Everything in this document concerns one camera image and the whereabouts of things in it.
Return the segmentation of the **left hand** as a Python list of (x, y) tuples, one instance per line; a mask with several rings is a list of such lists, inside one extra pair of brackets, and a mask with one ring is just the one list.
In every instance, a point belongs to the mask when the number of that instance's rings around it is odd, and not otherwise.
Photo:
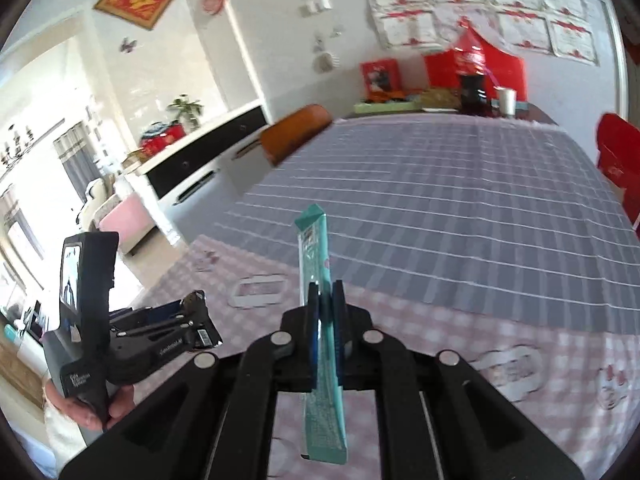
[(134, 387), (123, 386), (111, 398), (107, 422), (101, 422), (98, 415), (91, 408), (88, 408), (86, 404), (61, 396), (51, 379), (44, 384), (43, 392), (47, 400), (58, 411), (69, 417), (73, 422), (76, 422), (80, 428), (91, 431), (110, 429), (136, 406), (134, 404)]

